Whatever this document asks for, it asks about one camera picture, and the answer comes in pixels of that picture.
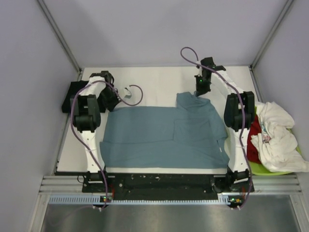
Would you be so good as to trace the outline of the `blue t-shirt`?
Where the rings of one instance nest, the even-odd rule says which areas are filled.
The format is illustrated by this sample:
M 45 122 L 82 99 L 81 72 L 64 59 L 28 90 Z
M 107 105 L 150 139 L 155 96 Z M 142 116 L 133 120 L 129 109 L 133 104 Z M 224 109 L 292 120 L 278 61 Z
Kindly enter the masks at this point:
M 108 114 L 101 156 L 109 168 L 226 168 L 225 125 L 209 99 L 177 94 L 174 107 L 136 106 Z

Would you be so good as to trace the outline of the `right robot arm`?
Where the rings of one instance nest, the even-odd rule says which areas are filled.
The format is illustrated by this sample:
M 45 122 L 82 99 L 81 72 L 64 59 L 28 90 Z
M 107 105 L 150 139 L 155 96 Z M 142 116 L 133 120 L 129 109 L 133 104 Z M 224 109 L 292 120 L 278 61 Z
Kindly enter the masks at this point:
M 255 118 L 255 96 L 252 91 L 238 87 L 228 76 L 226 68 L 215 65 L 212 57 L 198 60 L 197 68 L 197 95 L 204 95 L 216 87 L 225 98 L 223 120 L 229 131 L 230 151 L 225 185 L 230 191 L 237 191 L 251 176 L 247 140 Z

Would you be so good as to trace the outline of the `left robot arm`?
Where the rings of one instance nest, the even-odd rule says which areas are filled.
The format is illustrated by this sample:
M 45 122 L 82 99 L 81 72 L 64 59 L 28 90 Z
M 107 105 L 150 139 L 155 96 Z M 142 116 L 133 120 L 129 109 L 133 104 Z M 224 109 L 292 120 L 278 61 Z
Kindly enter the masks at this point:
M 102 125 L 101 114 L 112 111 L 120 103 L 115 92 L 112 74 L 109 71 L 95 72 L 88 81 L 71 82 L 62 104 L 62 112 L 70 114 L 72 132 L 85 147 L 86 176 L 93 181 L 94 188 L 101 192 L 106 191 L 110 183 L 101 173 L 105 163 L 97 133 Z

